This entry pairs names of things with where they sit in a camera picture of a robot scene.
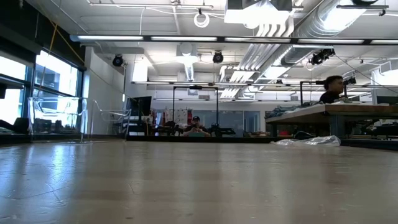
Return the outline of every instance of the plastic bag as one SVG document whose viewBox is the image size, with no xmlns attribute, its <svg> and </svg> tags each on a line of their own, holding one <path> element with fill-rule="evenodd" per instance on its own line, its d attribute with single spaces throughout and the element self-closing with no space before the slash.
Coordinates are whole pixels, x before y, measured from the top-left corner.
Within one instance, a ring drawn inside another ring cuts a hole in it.
<svg viewBox="0 0 398 224">
<path fill-rule="evenodd" d="M 312 145 L 312 146 L 331 146 L 338 147 L 341 144 L 341 141 L 336 136 L 327 136 L 327 137 L 316 137 L 306 140 L 297 140 L 297 139 L 284 139 L 277 142 L 273 142 L 278 146 L 303 146 L 303 145 Z"/>
</svg>

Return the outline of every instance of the man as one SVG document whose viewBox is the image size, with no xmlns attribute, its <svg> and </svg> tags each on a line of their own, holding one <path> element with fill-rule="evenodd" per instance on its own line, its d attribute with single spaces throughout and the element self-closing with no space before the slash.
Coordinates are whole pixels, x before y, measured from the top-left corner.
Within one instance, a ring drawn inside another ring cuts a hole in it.
<svg viewBox="0 0 398 224">
<path fill-rule="evenodd" d="M 340 94 L 344 92 L 343 77 L 339 75 L 328 77 L 325 80 L 324 87 L 326 93 L 322 94 L 319 101 L 322 103 L 334 103 L 336 101 L 343 100 L 343 98 L 340 98 Z"/>
<path fill-rule="evenodd" d="M 192 124 L 185 128 L 183 136 L 189 136 L 193 133 L 202 133 L 205 137 L 210 137 L 207 129 L 200 124 L 200 118 L 198 116 L 192 118 Z"/>
</svg>

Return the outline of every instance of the table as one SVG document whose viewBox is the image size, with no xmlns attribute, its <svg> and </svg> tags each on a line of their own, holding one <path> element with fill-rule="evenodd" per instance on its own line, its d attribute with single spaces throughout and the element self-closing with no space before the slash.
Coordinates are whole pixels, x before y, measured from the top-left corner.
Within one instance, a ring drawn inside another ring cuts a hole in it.
<svg viewBox="0 0 398 224">
<path fill-rule="evenodd" d="M 379 105 L 315 105 L 265 120 L 271 124 L 271 135 L 276 137 L 278 124 L 329 124 L 330 134 L 345 136 L 345 123 L 365 119 L 398 119 L 398 106 Z"/>
</svg>

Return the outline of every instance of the ceiling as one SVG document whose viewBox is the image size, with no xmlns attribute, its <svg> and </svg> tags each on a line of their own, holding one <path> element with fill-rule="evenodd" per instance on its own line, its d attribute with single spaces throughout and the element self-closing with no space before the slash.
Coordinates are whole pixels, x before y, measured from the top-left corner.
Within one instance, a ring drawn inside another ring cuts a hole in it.
<svg viewBox="0 0 398 224">
<path fill-rule="evenodd" d="M 164 14 L 157 11 L 146 9 L 121 9 L 117 7 L 94 7 L 87 3 L 87 0 L 27 0 L 38 10 L 49 15 L 55 22 L 67 30 L 70 34 L 131 34 L 140 33 L 140 21 L 142 14 L 142 29 L 144 35 L 222 35 L 222 36 L 249 36 L 256 30 L 245 28 L 242 24 L 226 24 L 223 19 L 211 17 L 210 24 L 206 28 L 199 28 L 193 23 L 193 14 L 177 15 L 180 33 L 174 15 Z M 170 4 L 170 0 L 101 0 L 102 3 L 118 4 Z M 225 0 L 181 0 L 182 4 L 202 5 L 211 4 L 214 6 L 212 13 L 223 14 Z M 294 15 L 295 24 L 310 12 L 320 0 L 304 0 L 304 10 Z M 390 6 L 387 13 L 398 14 L 398 1 L 386 0 Z M 171 9 L 162 9 L 165 12 L 172 12 Z M 191 9 L 178 9 L 178 13 L 195 12 Z M 339 37 L 360 37 L 360 38 L 396 38 L 398 29 L 395 29 L 398 17 L 392 16 L 361 16 L 352 26 L 344 30 Z M 141 42 L 103 42 L 102 48 L 112 47 L 142 47 L 147 52 L 155 70 L 149 72 L 150 79 L 156 80 L 159 76 L 173 76 L 178 72 L 184 71 L 181 63 L 174 62 L 176 53 L 176 43 L 151 43 Z M 212 56 L 214 51 L 222 50 L 224 54 L 224 64 L 238 63 L 246 53 L 248 44 L 198 44 L 198 53 L 201 54 L 201 62 L 194 64 L 195 72 L 213 72 L 218 74 L 222 65 L 214 65 Z M 349 63 L 352 67 L 359 69 L 369 75 L 367 62 L 377 63 L 380 58 L 398 57 L 398 47 L 354 47 L 337 46 L 335 47 L 337 56 Z M 135 58 L 126 55 L 127 60 Z M 304 68 L 290 69 L 287 74 L 294 79 L 324 79 L 330 75 L 341 75 L 352 70 L 345 62 L 333 57 L 326 61 L 322 66 L 309 71 Z M 367 83 L 366 77 L 357 77 L 357 82 Z"/>
</svg>

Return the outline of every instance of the wooden floor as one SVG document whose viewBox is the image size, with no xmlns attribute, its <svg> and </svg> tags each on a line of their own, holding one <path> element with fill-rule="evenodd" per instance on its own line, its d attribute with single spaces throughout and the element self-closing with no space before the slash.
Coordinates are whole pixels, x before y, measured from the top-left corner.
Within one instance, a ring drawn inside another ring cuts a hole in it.
<svg viewBox="0 0 398 224">
<path fill-rule="evenodd" d="M 271 144 L 0 148 L 0 223 L 398 222 L 398 153 Z"/>
</svg>

